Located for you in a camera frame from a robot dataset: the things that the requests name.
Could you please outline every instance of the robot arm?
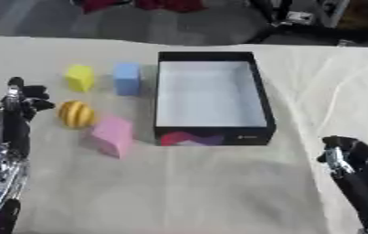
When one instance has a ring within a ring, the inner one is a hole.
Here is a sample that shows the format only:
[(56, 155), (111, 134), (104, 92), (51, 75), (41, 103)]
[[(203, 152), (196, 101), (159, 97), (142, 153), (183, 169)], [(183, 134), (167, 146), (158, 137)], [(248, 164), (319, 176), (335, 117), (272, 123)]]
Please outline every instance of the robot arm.
[(368, 234), (368, 144), (341, 136), (323, 138), (324, 153), (320, 163), (331, 169), (331, 178), (357, 211)]
[(20, 211), (28, 173), (29, 122), (37, 112), (55, 107), (44, 86), (25, 86), (21, 78), (7, 85), (0, 101), (0, 234), (12, 233)]

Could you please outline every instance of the toy block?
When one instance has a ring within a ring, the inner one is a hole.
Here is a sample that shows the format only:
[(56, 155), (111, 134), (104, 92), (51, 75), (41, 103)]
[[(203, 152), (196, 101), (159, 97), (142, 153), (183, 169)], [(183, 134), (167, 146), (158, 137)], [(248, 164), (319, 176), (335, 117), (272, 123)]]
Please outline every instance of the toy block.
[(113, 115), (103, 116), (91, 135), (104, 154), (122, 158), (132, 145), (132, 123)]
[(113, 73), (115, 90), (121, 96), (136, 96), (140, 91), (140, 66), (136, 63), (119, 63)]
[(66, 73), (68, 86), (74, 91), (88, 91), (94, 83), (93, 70), (89, 66), (73, 65)]

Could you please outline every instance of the table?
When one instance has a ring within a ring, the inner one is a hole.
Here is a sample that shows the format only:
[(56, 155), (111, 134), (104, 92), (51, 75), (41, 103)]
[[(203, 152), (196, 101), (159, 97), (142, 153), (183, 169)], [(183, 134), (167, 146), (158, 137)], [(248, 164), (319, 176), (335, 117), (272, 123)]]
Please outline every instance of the table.
[[(152, 144), (154, 64), (161, 50), (253, 51), (278, 130), (269, 146), (159, 147)], [(139, 98), (117, 97), (115, 62), (142, 64)], [(62, 74), (74, 63), (98, 84), (80, 94)], [(125, 159), (96, 151), (86, 131), (63, 128), (55, 112), (32, 122), (31, 178), (18, 233), (347, 233), (352, 208), (316, 163), (320, 137), (368, 143), (368, 48), (170, 47), (125, 41), (0, 37), (0, 97), (22, 76), (52, 100), (80, 99), (135, 124)]]

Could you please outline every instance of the metal frame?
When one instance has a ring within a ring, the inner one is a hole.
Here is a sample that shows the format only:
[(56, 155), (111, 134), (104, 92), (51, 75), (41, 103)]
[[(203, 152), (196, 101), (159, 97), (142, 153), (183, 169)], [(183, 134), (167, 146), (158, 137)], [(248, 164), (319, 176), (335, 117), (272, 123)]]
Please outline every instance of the metal frame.
[(342, 41), (349, 41), (353, 44), (368, 42), (368, 28), (337, 29), (325, 27), (323, 25), (307, 26), (294, 24), (287, 20), (287, 15), (292, 4), (292, 0), (282, 0), (280, 7), (277, 10), (270, 5), (269, 7), (271, 7), (272, 10), (271, 13), (267, 3), (268, 2), (266, 0), (251, 0), (250, 4), (258, 9), (262, 16), (267, 19), (268, 26), (257, 32), (256, 35), (248, 39), (244, 44), (260, 44), (273, 35), (287, 34), (302, 37), (313, 37), (330, 42), (335, 46), (341, 45)]

